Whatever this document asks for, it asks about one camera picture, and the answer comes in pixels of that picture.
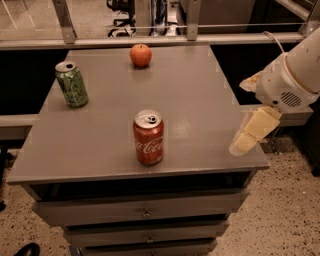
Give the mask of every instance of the drawer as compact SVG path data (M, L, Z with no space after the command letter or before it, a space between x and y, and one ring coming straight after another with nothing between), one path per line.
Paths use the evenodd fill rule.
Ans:
M151 245L84 248L83 256L185 256L207 255L216 246L214 239L174 241Z
M246 189L192 191L126 198L35 203L34 211L51 226L138 221L236 212Z
M64 237L73 246L92 247L120 244L152 244L160 241L221 236L229 223L215 216L197 216L156 221L98 224L66 230Z

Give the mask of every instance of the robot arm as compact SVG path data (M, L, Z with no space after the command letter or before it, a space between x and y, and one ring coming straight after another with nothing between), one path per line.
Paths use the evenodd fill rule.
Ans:
M241 82L264 104L246 116L229 151L241 156L279 124L282 113L294 113L320 96L320 28L264 70Z

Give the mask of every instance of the apple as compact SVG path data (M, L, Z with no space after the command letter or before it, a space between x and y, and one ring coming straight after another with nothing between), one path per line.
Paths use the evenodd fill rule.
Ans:
M144 68L148 66L151 57L151 49L146 44L135 44L130 50L130 58L137 67Z

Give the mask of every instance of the coca-cola can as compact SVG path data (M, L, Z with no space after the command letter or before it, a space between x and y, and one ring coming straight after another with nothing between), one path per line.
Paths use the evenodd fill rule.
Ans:
M159 112L146 109L140 111L133 122L137 159L145 165L153 165L163 157L164 124Z

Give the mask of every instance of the cable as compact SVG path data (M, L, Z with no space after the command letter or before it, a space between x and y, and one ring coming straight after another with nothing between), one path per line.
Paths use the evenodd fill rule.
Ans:
M272 33L270 33L269 31L263 31L262 33L265 34L266 36L270 37L271 39L273 39L273 40L278 44L280 50L281 50L282 52L285 52L285 51L283 50L282 45L281 45L281 43L279 42L279 40L278 40Z

